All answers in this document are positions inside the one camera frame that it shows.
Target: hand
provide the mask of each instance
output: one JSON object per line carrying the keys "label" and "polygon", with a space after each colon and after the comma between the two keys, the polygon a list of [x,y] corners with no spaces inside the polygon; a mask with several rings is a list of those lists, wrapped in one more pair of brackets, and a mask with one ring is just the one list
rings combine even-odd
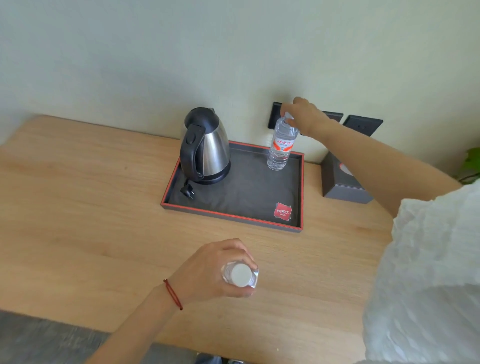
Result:
{"label": "hand", "polygon": [[284,116],[288,111],[294,118],[287,119],[287,123],[294,128],[298,128],[303,135],[317,139],[316,132],[321,133],[328,126],[336,121],[331,120],[322,111],[318,110],[314,104],[308,102],[308,100],[296,97],[293,99],[293,104],[283,103],[280,109],[280,115]]}
{"label": "hand", "polygon": [[222,267],[235,260],[244,261],[254,270],[258,268],[240,239],[205,244],[173,273],[168,282],[182,305],[221,296],[250,297],[255,288],[240,288],[223,280]]}

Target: electrical outlet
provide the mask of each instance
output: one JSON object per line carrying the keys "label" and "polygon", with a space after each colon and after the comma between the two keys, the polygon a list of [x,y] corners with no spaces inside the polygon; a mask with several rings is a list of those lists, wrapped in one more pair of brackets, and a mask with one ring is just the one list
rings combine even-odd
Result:
{"label": "electrical outlet", "polygon": [[[275,129],[276,121],[280,118],[280,108],[282,106],[281,102],[274,102],[272,105],[272,112],[270,113],[270,118],[268,119],[268,128]],[[343,118],[343,114],[341,112],[329,112],[324,111],[324,113],[331,119],[340,122]]]}
{"label": "electrical outlet", "polygon": [[381,119],[366,118],[364,116],[348,115],[343,123],[347,128],[356,130],[359,133],[371,136],[375,130],[384,122]]}

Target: white shirt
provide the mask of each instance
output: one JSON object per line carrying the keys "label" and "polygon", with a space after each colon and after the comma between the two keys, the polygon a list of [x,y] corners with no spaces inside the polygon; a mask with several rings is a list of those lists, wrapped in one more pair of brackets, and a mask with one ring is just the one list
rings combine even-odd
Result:
{"label": "white shirt", "polygon": [[480,181],[405,199],[363,315],[368,361],[480,362]]}

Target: electric kettle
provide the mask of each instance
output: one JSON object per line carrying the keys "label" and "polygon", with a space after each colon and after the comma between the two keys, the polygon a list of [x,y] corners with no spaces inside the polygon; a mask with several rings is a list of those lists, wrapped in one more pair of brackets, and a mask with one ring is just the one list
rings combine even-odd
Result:
{"label": "electric kettle", "polygon": [[213,109],[195,108],[185,117],[180,164],[188,180],[213,184],[230,170],[230,147],[222,122]]}

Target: black kettle handle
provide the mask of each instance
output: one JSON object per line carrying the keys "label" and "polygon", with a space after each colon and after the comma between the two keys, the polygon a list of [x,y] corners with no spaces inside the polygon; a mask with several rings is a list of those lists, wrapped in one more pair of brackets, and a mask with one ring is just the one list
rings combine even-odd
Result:
{"label": "black kettle handle", "polygon": [[195,163],[195,155],[198,147],[204,141],[205,128],[203,126],[190,124],[183,137],[180,147],[180,164],[185,177],[193,182],[198,182],[203,179],[201,171],[197,170]]}

